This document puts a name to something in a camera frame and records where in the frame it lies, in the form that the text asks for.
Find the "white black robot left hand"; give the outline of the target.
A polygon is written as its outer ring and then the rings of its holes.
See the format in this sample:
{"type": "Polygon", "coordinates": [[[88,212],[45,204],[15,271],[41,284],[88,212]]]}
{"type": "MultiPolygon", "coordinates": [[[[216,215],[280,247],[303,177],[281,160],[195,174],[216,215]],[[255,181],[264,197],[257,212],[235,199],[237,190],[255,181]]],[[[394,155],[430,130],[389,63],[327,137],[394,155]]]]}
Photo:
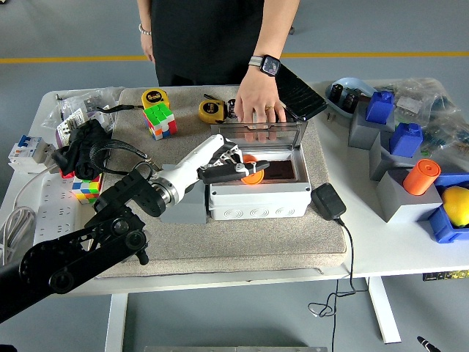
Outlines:
{"type": "Polygon", "coordinates": [[[244,161],[237,144],[220,134],[212,135],[187,154],[173,169],[158,173],[155,182],[183,198],[185,190],[204,184],[240,180],[270,166],[266,160],[244,161]]]}

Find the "person's right hand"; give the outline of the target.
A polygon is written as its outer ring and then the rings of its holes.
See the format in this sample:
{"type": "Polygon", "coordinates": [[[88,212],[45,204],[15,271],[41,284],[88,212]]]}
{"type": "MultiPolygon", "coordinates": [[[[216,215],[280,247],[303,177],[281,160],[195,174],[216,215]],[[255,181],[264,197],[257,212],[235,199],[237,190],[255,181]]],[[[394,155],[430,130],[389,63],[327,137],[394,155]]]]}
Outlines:
{"type": "Polygon", "coordinates": [[[152,37],[147,34],[141,34],[141,48],[148,61],[154,63],[155,58],[152,51],[152,37]]]}

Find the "person's left hand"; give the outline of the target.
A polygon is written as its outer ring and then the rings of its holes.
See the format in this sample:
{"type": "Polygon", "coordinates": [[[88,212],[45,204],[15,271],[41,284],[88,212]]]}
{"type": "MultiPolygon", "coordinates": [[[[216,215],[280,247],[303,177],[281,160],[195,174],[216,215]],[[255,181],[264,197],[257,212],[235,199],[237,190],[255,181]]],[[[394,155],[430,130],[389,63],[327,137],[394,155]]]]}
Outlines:
{"type": "Polygon", "coordinates": [[[284,107],[278,96],[276,79],[250,66],[240,83],[234,113],[242,124],[286,122],[284,107]]]}

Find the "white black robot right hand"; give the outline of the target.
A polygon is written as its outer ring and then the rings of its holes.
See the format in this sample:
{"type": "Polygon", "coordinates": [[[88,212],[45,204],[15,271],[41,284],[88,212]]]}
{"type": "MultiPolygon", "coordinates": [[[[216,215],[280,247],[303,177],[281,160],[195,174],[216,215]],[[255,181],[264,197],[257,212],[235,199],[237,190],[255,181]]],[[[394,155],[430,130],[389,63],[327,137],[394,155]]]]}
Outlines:
{"type": "Polygon", "coordinates": [[[422,336],[417,336],[418,342],[425,348],[427,352],[440,352],[440,350],[430,343],[428,340],[423,338],[422,336]]]}

